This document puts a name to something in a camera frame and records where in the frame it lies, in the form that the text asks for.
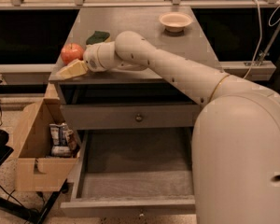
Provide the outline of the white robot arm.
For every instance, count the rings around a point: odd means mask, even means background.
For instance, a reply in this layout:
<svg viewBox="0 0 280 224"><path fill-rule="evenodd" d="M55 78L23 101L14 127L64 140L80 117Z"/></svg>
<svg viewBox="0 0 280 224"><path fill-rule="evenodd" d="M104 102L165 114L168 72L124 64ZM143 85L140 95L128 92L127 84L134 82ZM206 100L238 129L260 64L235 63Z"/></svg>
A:
<svg viewBox="0 0 280 224"><path fill-rule="evenodd" d="M151 69L201 107L191 145L198 224L280 224L280 95L125 31L90 45L63 79L123 63Z"/></svg>

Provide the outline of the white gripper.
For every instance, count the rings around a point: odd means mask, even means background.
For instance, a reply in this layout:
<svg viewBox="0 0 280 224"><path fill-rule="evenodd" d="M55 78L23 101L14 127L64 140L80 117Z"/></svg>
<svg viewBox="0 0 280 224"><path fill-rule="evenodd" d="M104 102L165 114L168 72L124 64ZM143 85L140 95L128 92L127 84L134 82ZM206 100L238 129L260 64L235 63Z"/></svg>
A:
<svg viewBox="0 0 280 224"><path fill-rule="evenodd" d="M88 68L92 72L102 72L103 67L100 65L98 58L98 45L89 45L84 51L83 61L75 59L68 65L60 69L56 76L62 79L80 77L88 72Z"/></svg>

